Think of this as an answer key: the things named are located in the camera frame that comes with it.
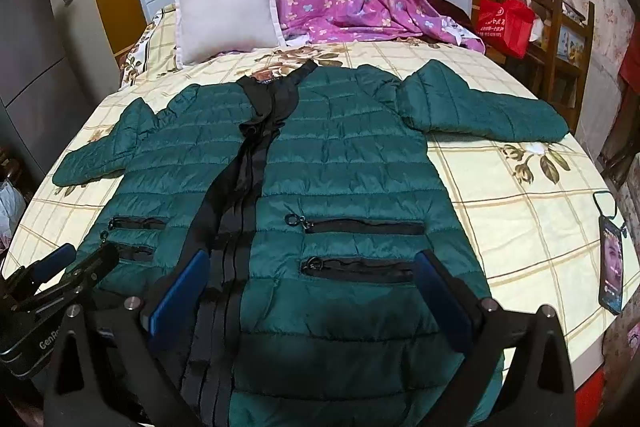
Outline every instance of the jacket sleeve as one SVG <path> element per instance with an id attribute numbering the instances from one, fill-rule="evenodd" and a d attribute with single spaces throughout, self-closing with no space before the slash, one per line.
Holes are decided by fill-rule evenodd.
<path id="1" fill-rule="evenodd" d="M 54 185 L 80 185 L 124 169 L 138 144 L 157 127 L 158 118 L 151 108 L 142 98 L 135 99 L 120 115 L 108 136 L 65 156 L 53 174 Z"/>
<path id="2" fill-rule="evenodd" d="M 430 60 L 399 84 L 396 110 L 409 127 L 424 132 L 458 132 L 505 142 L 558 142 L 568 132 L 564 119 L 543 100 L 470 89 L 438 60 Z"/>

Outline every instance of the metal screw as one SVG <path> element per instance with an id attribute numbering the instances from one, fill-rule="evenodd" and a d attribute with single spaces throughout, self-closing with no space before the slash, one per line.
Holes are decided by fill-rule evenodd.
<path id="1" fill-rule="evenodd" d="M 491 297 L 482 299 L 481 306 L 483 310 L 488 312 L 495 312 L 498 310 L 498 308 L 500 308 L 500 304 L 498 304 L 498 302 Z"/>
<path id="2" fill-rule="evenodd" d="M 140 297 L 127 297 L 124 300 L 124 307 L 127 310 L 135 310 L 142 304 L 142 299 Z"/>
<path id="3" fill-rule="evenodd" d="M 542 310 L 543 314 L 546 315 L 546 318 L 550 319 L 551 317 L 555 317 L 556 316 L 556 310 L 553 309 L 553 306 L 550 306 L 548 304 L 543 304 L 542 306 L 540 306 L 540 309 Z"/>
<path id="4" fill-rule="evenodd" d="M 82 311 L 82 308 L 80 304 L 71 304 L 71 306 L 69 306 L 69 308 L 66 309 L 66 316 L 73 318 L 76 315 L 78 315 L 81 311 Z"/>

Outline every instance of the blue gripper pad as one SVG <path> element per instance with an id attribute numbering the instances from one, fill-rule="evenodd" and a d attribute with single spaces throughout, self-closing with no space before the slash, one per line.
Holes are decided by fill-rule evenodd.
<path id="1" fill-rule="evenodd" d="M 44 259 L 40 259 L 31 267 L 31 278 L 36 285 L 43 284 L 61 272 L 73 261 L 76 260 L 76 248 L 69 243 L 65 243 L 60 248 L 55 249 Z"/>
<path id="2" fill-rule="evenodd" d="M 459 353 L 469 353 L 474 341 L 471 320 L 452 293 L 444 276 L 438 273 L 442 270 L 446 272 L 447 269 L 437 258 L 431 262 L 430 257 L 434 257 L 434 254 L 429 250 L 420 251 L 415 255 L 415 285 L 451 348 Z"/>
<path id="3" fill-rule="evenodd" d="M 188 314 L 209 280 L 209 255 L 204 250 L 191 259 L 149 317 L 148 347 L 157 353 L 171 347 Z"/>

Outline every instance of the zipper pocket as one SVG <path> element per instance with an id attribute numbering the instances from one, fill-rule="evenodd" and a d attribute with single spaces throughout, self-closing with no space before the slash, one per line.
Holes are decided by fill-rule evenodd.
<path id="1" fill-rule="evenodd" d="M 155 248 L 144 245 L 126 245 L 125 243 L 114 243 L 113 241 L 111 241 L 111 244 L 118 251 L 120 259 L 125 259 L 126 261 L 137 261 L 138 263 L 153 261 L 154 253 L 156 252 Z"/>
<path id="2" fill-rule="evenodd" d="M 310 277 L 349 282 L 401 283 L 414 280 L 414 263 L 362 257 L 310 257 L 300 266 Z"/>
<path id="3" fill-rule="evenodd" d="M 305 233 L 351 232 L 424 235 L 424 223 L 413 221 L 375 221 L 372 219 L 356 219 L 354 217 L 314 219 L 293 213 L 287 214 L 284 220 L 290 227 L 302 225 Z"/>
<path id="4" fill-rule="evenodd" d="M 111 217 L 107 225 L 109 230 L 163 230 L 165 227 L 166 221 L 159 217 L 114 216 Z"/>

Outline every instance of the white pillow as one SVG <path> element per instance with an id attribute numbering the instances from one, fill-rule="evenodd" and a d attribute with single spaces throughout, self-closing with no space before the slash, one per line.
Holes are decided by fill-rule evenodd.
<path id="1" fill-rule="evenodd" d="M 276 0 L 175 0 L 176 64 L 285 44 Z"/>

